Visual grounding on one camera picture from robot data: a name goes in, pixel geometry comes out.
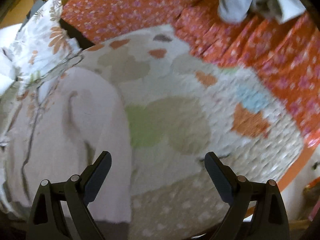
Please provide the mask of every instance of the white pillow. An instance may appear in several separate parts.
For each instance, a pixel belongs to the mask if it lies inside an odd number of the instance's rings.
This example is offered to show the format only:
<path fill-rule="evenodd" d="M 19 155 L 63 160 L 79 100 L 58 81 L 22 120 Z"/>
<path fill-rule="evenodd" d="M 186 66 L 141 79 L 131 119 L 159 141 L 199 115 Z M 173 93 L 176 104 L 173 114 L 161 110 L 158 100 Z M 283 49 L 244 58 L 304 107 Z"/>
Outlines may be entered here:
<path fill-rule="evenodd" d="M 12 62 L 0 48 L 0 97 L 14 83 L 15 78 L 15 69 Z"/>
<path fill-rule="evenodd" d="M 18 70 L 19 94 L 80 52 L 76 39 L 70 39 L 60 27 L 61 12 L 61 0 L 48 0 L 9 46 L 10 58 Z"/>

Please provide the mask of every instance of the orange patch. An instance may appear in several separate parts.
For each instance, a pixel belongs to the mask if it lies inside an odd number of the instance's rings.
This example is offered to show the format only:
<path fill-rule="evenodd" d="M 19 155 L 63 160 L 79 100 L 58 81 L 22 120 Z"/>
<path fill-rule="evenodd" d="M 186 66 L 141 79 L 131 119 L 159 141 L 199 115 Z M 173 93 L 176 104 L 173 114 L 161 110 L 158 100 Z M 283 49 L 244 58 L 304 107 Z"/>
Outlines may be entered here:
<path fill-rule="evenodd" d="M 109 46 L 113 49 L 118 49 L 121 46 L 127 44 L 130 41 L 130 39 L 120 40 L 120 41 L 113 41 L 109 44 Z"/>
<path fill-rule="evenodd" d="M 166 49 L 153 49 L 149 50 L 148 53 L 154 58 L 164 58 L 165 54 L 167 53 Z"/>
<path fill-rule="evenodd" d="M 63 72 L 60 76 L 61 79 L 65 78 L 67 76 L 67 74 L 65 72 Z"/>
<path fill-rule="evenodd" d="M 104 47 L 104 45 L 100 43 L 100 44 L 94 45 L 90 48 L 87 48 L 85 51 L 96 51 L 96 50 L 101 49 L 103 47 Z"/>
<path fill-rule="evenodd" d="M 29 90 L 26 90 L 22 96 L 17 96 L 17 100 L 20 101 L 20 100 L 25 99 L 27 97 L 28 93 L 29 93 Z"/>
<path fill-rule="evenodd" d="M 196 78 L 203 84 L 206 88 L 214 85 L 217 82 L 217 78 L 211 74 L 206 75 L 202 71 L 196 71 Z"/>
<path fill-rule="evenodd" d="M 241 103 L 236 106 L 233 117 L 234 121 L 231 130 L 250 138 L 257 137 L 261 134 L 265 135 L 267 128 L 270 126 L 268 121 L 263 119 L 261 111 L 253 114 L 243 108 Z"/>
<path fill-rule="evenodd" d="M 33 65 L 35 63 L 35 58 L 32 56 L 28 61 L 29 64 Z"/>
<path fill-rule="evenodd" d="M 33 118 L 34 113 L 35 113 L 35 109 L 36 109 L 36 106 L 35 106 L 33 103 L 31 103 L 31 104 L 28 106 L 27 116 L 30 117 L 30 118 Z"/>

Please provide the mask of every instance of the bedding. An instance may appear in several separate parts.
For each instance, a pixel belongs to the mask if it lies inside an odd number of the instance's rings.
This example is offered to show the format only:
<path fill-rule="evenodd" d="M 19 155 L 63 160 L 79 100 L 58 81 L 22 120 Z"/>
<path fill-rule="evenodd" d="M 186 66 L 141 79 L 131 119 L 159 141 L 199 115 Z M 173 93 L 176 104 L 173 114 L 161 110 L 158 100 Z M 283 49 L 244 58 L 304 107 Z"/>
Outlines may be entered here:
<path fill-rule="evenodd" d="M 48 0 L 21 28 L 6 50 L 18 72 L 19 94 L 76 55 L 80 48 L 59 25 L 61 0 Z"/>
<path fill-rule="evenodd" d="M 250 180 L 279 181 L 304 151 L 291 115 L 251 68 L 221 69 L 189 49 L 169 25 L 142 29 L 83 51 L 69 70 L 59 66 L 30 87 L 1 159 L 7 212 L 27 218 L 42 179 L 63 181 L 102 150 L 115 158 L 115 174 L 89 210 L 102 224 L 130 223 L 129 239 L 183 239 L 223 218 L 228 206 L 203 165 L 208 151 Z M 114 110 L 110 89 L 122 98 Z"/>
<path fill-rule="evenodd" d="M 70 0 L 62 18 L 95 43 L 170 23 L 189 43 L 191 55 L 221 68 L 253 66 L 315 149 L 320 143 L 320 34 L 308 13 L 282 25 L 254 14 L 229 25 L 220 20 L 218 6 L 219 0 Z"/>
<path fill-rule="evenodd" d="M 6 212 L 27 219 L 44 178 L 55 183 L 81 174 L 108 148 L 113 169 L 88 208 L 102 229 L 128 225 L 129 129 L 121 99 L 111 84 L 78 67 L 51 76 L 19 101 L 7 137 L 0 169 Z M 66 203 L 62 206 L 70 217 Z"/>
<path fill-rule="evenodd" d="M 15 68 L 0 48 L 0 99 L 6 90 L 14 83 L 15 78 Z"/>

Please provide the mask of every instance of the floral pattern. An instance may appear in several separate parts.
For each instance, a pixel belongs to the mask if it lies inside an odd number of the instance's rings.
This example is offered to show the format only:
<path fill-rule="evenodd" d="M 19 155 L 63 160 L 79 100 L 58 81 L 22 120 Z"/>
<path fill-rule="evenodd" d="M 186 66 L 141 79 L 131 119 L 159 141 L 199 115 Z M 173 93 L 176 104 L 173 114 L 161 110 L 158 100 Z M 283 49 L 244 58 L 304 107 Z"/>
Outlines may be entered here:
<path fill-rule="evenodd" d="M 94 43 L 144 27 L 174 23 L 197 0 L 69 0 L 62 18 Z"/>
<path fill-rule="evenodd" d="M 61 29 L 61 0 L 48 0 L 18 32 L 9 46 L 12 63 L 18 72 L 19 94 L 34 81 L 76 55 L 80 48 Z"/>

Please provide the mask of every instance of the orange floral bedsheet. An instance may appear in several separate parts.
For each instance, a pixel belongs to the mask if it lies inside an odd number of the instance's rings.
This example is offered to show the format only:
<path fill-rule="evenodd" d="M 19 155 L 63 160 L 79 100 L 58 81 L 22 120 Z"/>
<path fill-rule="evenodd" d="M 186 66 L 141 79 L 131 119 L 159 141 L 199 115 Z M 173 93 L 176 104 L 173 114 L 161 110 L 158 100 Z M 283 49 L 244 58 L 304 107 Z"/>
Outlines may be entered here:
<path fill-rule="evenodd" d="M 219 0 L 69 0 L 62 18 L 99 43 L 170 23 L 191 54 L 220 67 L 253 67 L 292 114 L 309 147 L 320 143 L 320 36 L 306 13 L 283 25 L 249 15 L 238 25 L 217 16 Z"/>

